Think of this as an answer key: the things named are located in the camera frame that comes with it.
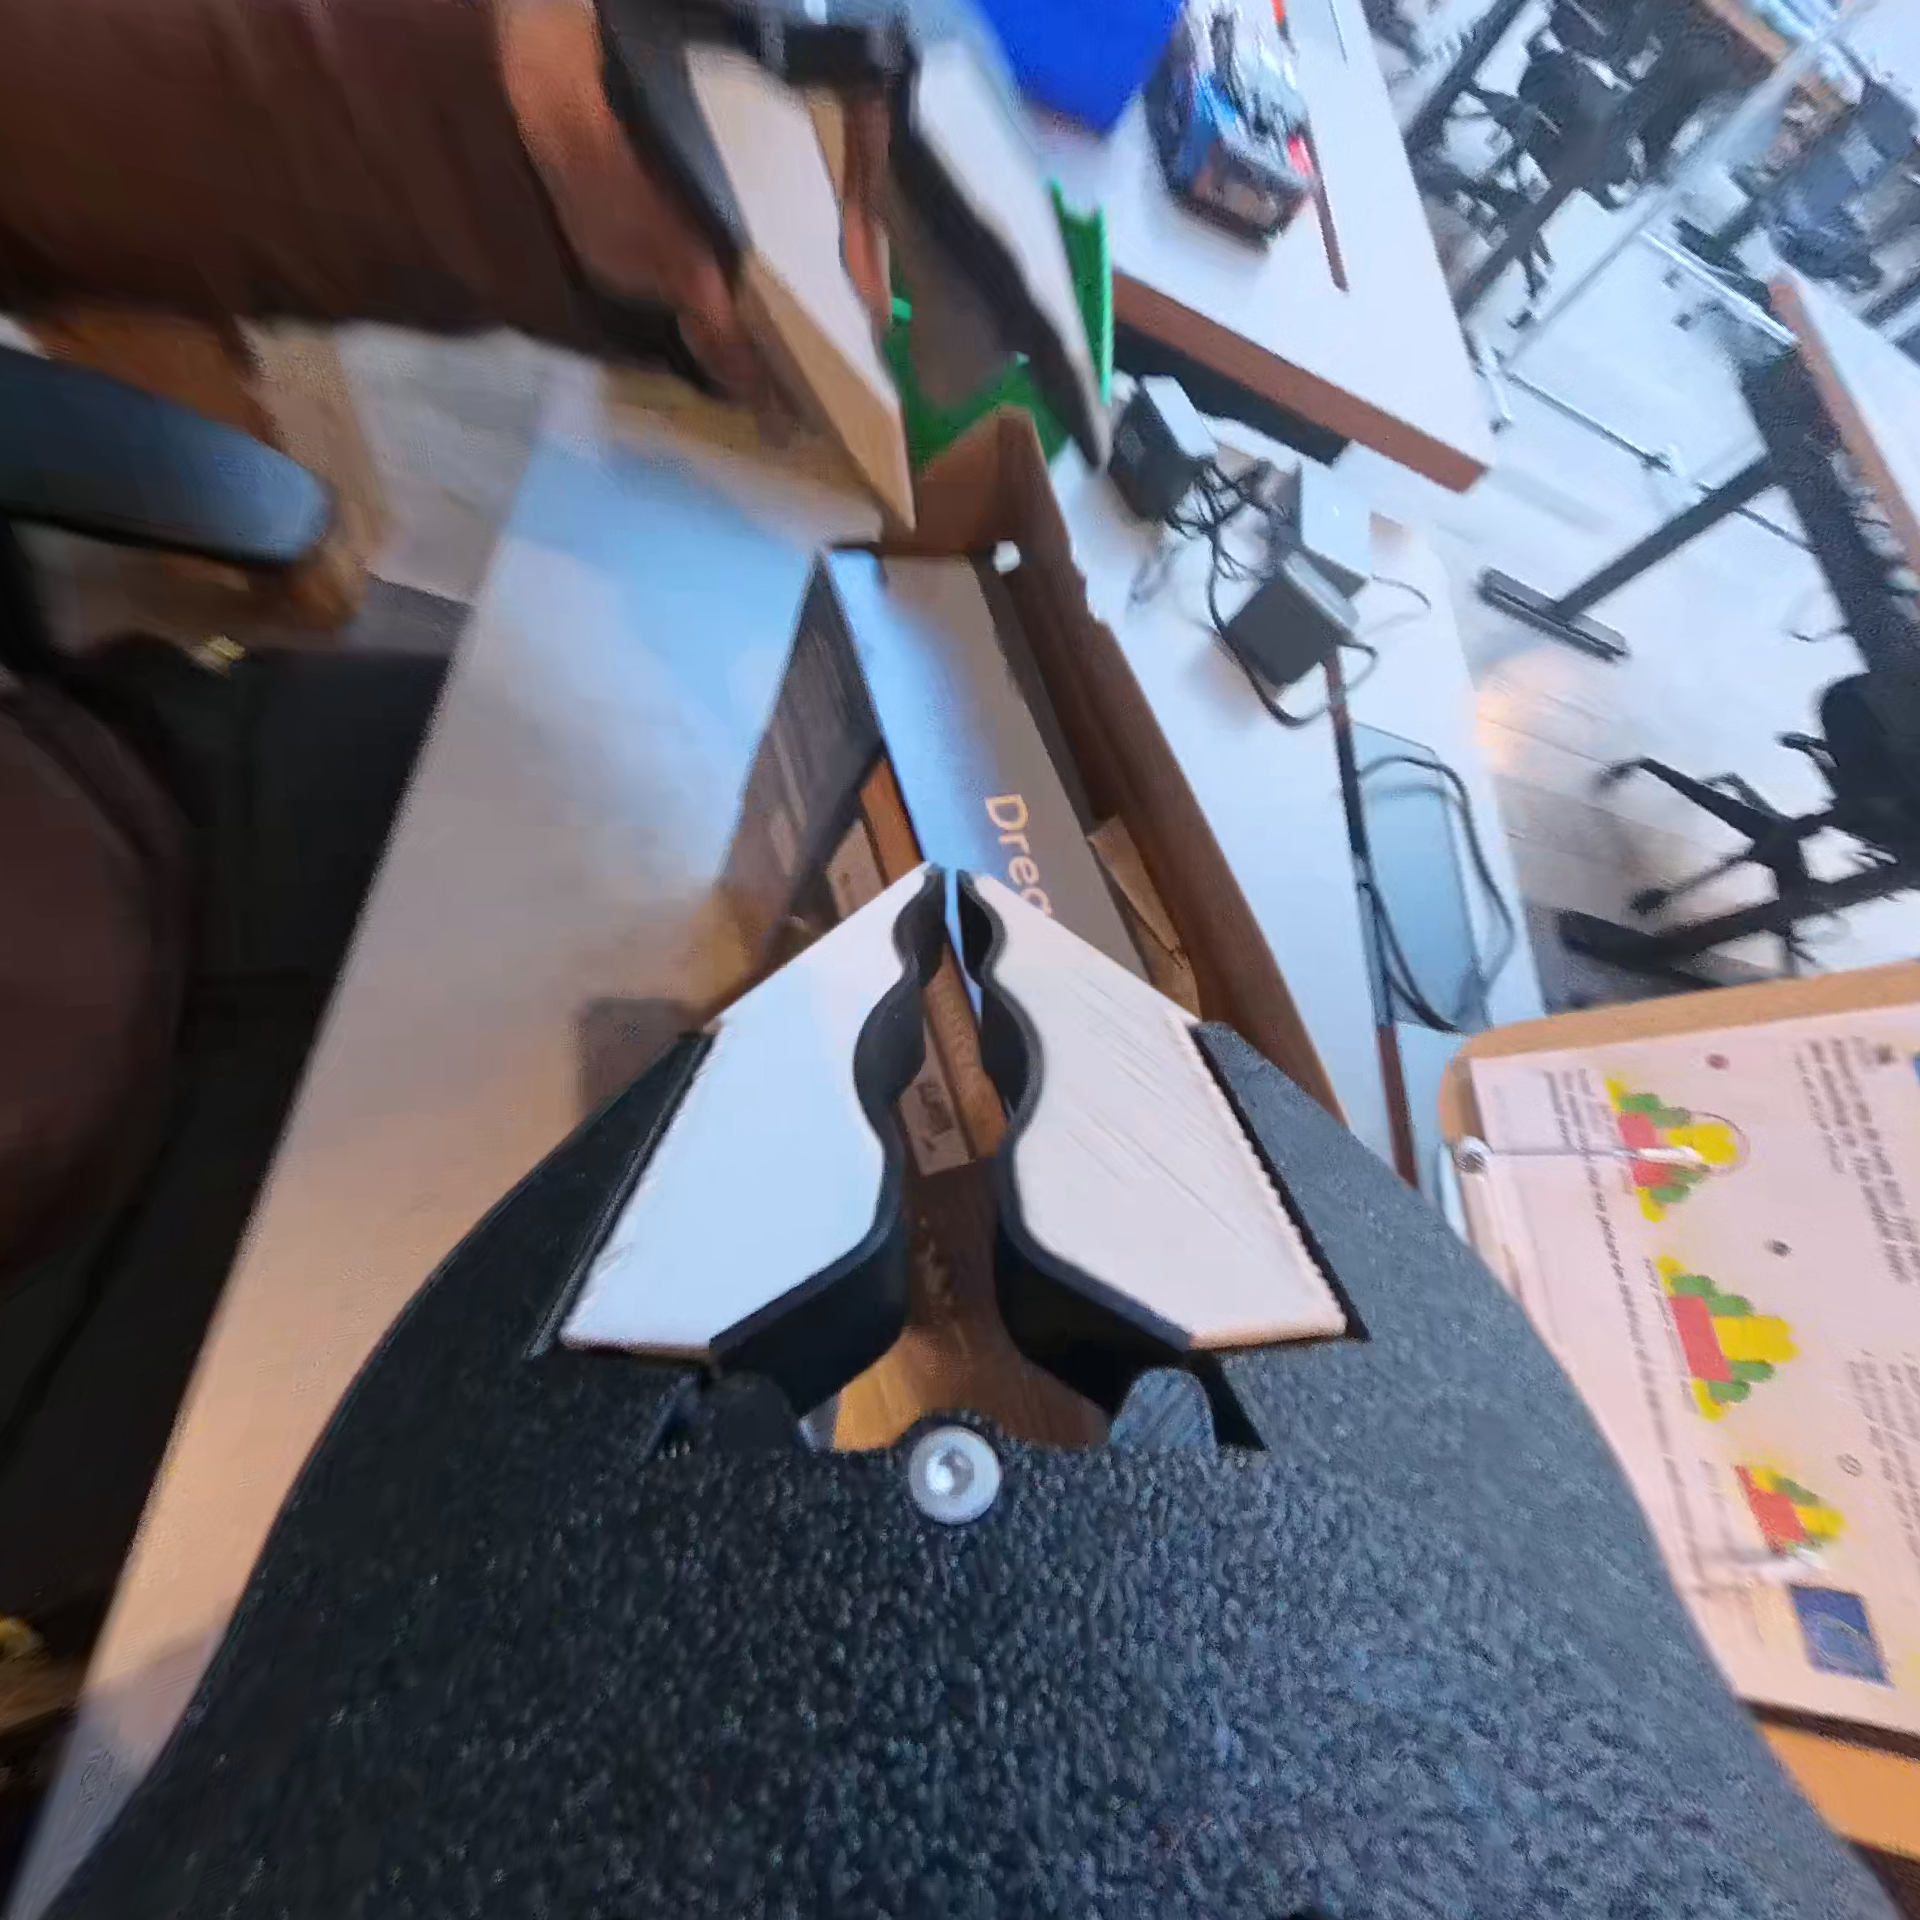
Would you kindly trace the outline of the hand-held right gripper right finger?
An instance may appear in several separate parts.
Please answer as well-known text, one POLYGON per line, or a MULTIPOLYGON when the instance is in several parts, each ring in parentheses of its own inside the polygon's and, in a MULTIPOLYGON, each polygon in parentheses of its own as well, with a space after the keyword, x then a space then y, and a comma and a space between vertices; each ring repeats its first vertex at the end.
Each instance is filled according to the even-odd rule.
POLYGON ((988 875, 956 907, 1003 1108, 996 1306, 1021 1355, 1117 1412, 1146 1373, 1230 1407, 1230 1355, 1352 1331, 1208 1029, 988 875))

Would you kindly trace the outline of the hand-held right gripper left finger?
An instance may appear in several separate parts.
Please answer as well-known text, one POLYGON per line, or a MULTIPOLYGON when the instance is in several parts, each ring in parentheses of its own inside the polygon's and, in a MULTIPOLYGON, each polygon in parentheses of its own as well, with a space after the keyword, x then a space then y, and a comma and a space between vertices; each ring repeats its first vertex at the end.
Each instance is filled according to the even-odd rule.
POLYGON ((814 1412, 896 1343, 896 1106, 926 1059, 945 913, 945 868, 918 865, 682 1047, 565 1293, 562 1348, 754 1375, 814 1412))

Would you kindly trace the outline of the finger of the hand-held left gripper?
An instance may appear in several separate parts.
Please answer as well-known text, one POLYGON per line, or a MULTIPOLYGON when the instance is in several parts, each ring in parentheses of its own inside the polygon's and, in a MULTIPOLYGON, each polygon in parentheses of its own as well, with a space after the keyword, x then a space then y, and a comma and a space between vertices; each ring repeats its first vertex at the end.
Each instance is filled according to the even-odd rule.
POLYGON ((907 530, 916 493, 902 410, 849 265, 849 108, 716 44, 689 51, 689 81, 746 233, 736 294, 748 331, 787 410, 907 530))
POLYGON ((996 346, 1028 364, 1091 467, 1108 459, 1108 403, 1088 346, 1043 162, 990 51, 922 38, 896 110, 896 180, 996 346))

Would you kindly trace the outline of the green plastic bin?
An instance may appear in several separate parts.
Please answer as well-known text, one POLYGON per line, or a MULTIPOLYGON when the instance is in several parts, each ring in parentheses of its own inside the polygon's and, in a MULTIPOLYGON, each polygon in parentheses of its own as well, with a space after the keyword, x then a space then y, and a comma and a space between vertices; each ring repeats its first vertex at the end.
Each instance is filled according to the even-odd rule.
MULTIPOLYGON (((1073 271, 1080 321, 1088 340, 1097 395, 1114 403, 1114 244, 1107 214, 1092 205, 1075 205, 1064 189, 1050 189, 1073 271)), ((1054 465, 1073 443, 1069 427, 1045 403, 1026 356, 996 356, 994 347, 971 347, 964 335, 939 317, 916 322, 902 254, 892 262, 892 321, 884 335, 884 358, 896 380, 902 405, 907 458, 923 468, 949 446, 958 443, 979 420, 1016 411, 1035 427, 1043 461, 1054 465)))

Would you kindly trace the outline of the blue robot kit box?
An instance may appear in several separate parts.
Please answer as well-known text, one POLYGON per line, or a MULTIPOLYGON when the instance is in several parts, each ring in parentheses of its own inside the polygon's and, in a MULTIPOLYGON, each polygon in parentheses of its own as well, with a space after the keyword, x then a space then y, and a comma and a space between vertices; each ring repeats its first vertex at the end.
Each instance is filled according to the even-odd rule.
MULTIPOLYGON (((971 427, 922 477, 918 525, 841 543, 774 603, 773 679, 722 894, 757 961, 936 859, 994 874, 1186 1011, 1235 1027, 1329 1115, 1348 1115, 1198 794, 1096 613, 1033 427, 971 427)), ((833 1405, 841 1449, 973 1407, 1081 1443, 1091 1401, 1017 1355, 992 1285, 988 1159, 1003 1134, 962 937, 929 988, 929 1052, 902 1094, 906 1327, 833 1405)))

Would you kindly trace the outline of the background grey desk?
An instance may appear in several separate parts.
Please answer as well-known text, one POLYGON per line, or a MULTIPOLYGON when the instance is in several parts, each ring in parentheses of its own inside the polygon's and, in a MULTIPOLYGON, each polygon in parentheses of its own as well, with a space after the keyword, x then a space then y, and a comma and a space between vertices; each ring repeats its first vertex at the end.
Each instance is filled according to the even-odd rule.
POLYGON ((1068 201, 1107 221, 1116 356, 1283 439, 1469 493, 1493 430, 1361 4, 1289 4, 1286 23, 1321 186, 1264 246, 1171 196, 1140 103, 1107 135, 1038 117, 1068 201))

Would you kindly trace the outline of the person's left hand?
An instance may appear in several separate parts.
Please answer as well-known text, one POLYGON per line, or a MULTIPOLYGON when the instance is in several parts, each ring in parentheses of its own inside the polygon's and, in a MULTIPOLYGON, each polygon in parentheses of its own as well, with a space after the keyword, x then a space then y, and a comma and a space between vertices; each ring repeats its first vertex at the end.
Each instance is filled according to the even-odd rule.
POLYGON ((522 147, 588 276, 618 302, 669 305, 716 388, 764 399, 764 365, 720 254, 618 122, 593 4, 500 2, 492 14, 522 147))

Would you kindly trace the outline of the blue plastic bin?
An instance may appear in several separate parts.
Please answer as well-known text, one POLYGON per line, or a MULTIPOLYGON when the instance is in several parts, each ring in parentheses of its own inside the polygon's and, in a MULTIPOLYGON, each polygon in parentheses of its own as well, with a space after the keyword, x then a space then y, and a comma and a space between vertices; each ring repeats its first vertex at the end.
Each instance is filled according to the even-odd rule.
POLYGON ((1182 2, 981 2, 1028 103, 1104 137, 1153 78, 1182 2))

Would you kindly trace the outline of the blue toy box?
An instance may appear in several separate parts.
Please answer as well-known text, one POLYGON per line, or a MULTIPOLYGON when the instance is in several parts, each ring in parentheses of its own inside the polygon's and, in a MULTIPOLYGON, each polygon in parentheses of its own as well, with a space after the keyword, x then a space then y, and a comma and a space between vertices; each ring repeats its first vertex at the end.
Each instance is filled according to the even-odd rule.
POLYGON ((1242 242, 1268 246, 1316 199, 1284 4, 1186 4, 1144 114, 1171 196, 1242 242))

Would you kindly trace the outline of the black power adapter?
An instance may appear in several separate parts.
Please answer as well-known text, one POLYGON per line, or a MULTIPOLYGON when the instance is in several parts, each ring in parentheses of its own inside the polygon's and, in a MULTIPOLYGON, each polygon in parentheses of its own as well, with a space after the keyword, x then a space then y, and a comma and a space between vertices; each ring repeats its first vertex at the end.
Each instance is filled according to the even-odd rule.
POLYGON ((1354 599, 1321 566, 1289 555, 1221 621, 1219 635, 1261 686, 1281 692, 1344 652, 1361 625, 1354 599))
POLYGON ((1164 525, 1216 465, 1212 426, 1171 375, 1140 375, 1110 430, 1107 475, 1130 514, 1164 525))

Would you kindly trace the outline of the person's black garment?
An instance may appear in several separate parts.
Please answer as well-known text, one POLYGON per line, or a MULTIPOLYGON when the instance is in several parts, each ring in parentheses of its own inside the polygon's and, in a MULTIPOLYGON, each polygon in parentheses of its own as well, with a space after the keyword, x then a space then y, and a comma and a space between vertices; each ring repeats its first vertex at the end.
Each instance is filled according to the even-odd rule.
POLYGON ((218 667, 162 641, 100 660, 113 713, 182 805, 182 1020, 158 1140, 92 1277, 56 1443, 96 1510, 146 1502, 210 1308, 448 679, 421 652, 260 650, 218 667))

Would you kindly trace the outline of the dark office chair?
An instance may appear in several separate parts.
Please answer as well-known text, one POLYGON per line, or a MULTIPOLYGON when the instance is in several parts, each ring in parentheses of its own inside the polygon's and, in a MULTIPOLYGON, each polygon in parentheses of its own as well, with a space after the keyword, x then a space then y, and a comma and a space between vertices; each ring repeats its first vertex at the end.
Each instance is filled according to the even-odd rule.
POLYGON ((3 518, 285 572, 325 543, 333 506, 322 481, 251 435, 117 377, 4 347, 3 518))

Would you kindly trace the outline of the person's brown top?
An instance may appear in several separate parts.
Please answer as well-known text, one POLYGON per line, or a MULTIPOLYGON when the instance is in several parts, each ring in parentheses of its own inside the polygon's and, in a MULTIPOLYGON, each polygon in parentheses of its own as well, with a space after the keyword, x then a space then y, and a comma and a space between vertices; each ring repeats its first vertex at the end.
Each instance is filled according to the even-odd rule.
POLYGON ((145 1180, 176 1091, 194 850, 154 719, 96 662, 4 671, 3 1282, 145 1180))

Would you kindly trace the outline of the black office chair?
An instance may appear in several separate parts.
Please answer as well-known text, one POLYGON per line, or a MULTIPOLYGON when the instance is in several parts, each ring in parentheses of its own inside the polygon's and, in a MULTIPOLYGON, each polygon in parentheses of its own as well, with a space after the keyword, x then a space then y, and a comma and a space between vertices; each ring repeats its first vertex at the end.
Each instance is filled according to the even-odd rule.
POLYGON ((1742 837, 1738 852, 1668 887, 1640 891, 1630 913, 1645 921, 1739 867, 1772 878, 1772 899, 1712 919, 1666 927, 1626 927, 1563 914, 1568 948, 1642 973, 1677 971, 1714 948, 1772 937, 1788 969, 1808 956, 1804 925, 1876 900, 1914 894, 1917 883, 1917 707, 1915 670, 1864 671, 1830 684, 1818 701, 1819 731, 1781 743, 1812 761, 1828 787, 1822 810, 1786 813, 1738 775, 1701 780, 1661 758, 1609 766, 1602 785, 1650 777, 1742 837))

